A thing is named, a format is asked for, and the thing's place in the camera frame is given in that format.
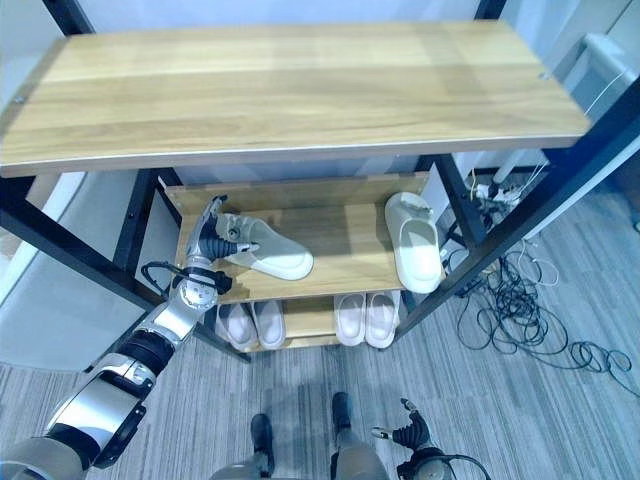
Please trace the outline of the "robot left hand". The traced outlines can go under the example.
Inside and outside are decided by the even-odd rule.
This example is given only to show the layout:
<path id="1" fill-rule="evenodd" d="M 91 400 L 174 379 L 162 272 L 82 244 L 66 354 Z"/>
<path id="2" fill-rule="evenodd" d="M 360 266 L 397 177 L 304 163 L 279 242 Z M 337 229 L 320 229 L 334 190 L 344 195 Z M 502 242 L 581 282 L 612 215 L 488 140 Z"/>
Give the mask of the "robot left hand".
<path id="1" fill-rule="evenodd" d="M 214 261 L 259 249 L 259 244 L 256 242 L 226 240 L 218 233 L 219 209 L 227 199 L 226 194 L 214 196 L 204 208 L 186 244 L 187 262 L 196 258 Z"/>

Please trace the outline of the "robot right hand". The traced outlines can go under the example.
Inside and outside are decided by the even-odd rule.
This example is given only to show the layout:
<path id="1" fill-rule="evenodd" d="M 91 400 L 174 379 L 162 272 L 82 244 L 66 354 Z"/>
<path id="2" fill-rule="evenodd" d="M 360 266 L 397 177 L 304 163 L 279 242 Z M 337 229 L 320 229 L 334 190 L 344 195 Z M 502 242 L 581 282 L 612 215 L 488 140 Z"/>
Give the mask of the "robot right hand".
<path id="1" fill-rule="evenodd" d="M 416 405 L 407 398 L 401 398 L 403 408 L 409 413 L 409 424 L 393 430 L 383 427 L 373 427 L 371 435 L 374 438 L 392 441 L 413 452 L 432 446 L 431 434 L 426 420 Z"/>

